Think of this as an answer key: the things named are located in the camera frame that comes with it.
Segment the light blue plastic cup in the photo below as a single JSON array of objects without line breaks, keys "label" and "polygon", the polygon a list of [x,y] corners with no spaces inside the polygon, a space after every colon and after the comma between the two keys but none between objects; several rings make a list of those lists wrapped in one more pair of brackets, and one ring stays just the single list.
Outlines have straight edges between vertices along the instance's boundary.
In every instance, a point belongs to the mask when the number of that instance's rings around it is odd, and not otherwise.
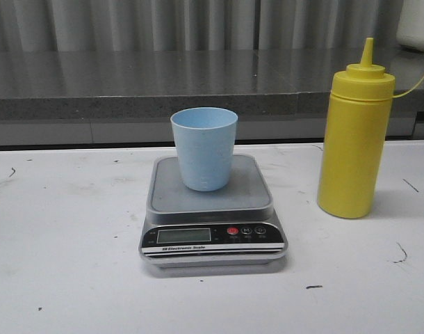
[{"label": "light blue plastic cup", "polygon": [[238,116],[218,107],[195,107],[170,118],[184,184],[215,191],[230,178]]}]

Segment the yellow squeeze bottle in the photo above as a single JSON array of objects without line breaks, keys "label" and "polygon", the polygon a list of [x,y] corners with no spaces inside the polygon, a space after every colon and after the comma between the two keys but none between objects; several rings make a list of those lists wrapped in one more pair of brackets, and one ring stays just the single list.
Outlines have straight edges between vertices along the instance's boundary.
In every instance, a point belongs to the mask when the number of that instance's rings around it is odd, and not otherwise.
[{"label": "yellow squeeze bottle", "polygon": [[317,203],[340,218],[370,213],[393,101],[410,93],[395,92],[373,49],[366,38],[360,61],[334,74],[329,96]]}]

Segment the silver digital kitchen scale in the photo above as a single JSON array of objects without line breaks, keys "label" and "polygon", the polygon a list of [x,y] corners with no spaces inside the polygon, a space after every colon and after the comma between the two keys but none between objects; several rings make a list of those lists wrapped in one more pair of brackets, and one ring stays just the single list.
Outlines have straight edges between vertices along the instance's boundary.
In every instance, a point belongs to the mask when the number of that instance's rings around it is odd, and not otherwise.
[{"label": "silver digital kitchen scale", "polygon": [[154,163],[140,255],[156,267],[268,264],[288,241],[254,157],[236,154],[226,186],[189,189],[176,157]]}]

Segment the grey stone counter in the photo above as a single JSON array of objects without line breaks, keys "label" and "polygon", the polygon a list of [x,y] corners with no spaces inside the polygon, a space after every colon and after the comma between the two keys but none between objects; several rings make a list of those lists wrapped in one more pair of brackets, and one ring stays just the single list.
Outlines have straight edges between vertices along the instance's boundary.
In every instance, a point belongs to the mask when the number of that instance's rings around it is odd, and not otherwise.
[{"label": "grey stone counter", "polygon": [[0,53],[0,147],[172,142],[170,116],[238,114],[241,143],[320,141],[335,72],[359,48]]}]

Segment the grey pleated curtain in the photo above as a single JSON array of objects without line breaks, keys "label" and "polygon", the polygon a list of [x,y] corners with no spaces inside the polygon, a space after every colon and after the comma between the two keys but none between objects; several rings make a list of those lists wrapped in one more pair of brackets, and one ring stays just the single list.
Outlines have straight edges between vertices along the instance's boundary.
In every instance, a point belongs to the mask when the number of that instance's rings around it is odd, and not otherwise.
[{"label": "grey pleated curtain", "polygon": [[393,46],[401,1],[0,1],[0,51]]}]

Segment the white appliance on counter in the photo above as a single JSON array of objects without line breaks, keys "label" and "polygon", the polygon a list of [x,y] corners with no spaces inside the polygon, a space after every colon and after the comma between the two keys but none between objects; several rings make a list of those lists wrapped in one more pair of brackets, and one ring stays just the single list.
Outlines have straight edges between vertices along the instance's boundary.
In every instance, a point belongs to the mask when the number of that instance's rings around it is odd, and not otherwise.
[{"label": "white appliance on counter", "polygon": [[424,0],[405,0],[398,22],[399,45],[424,52]]}]

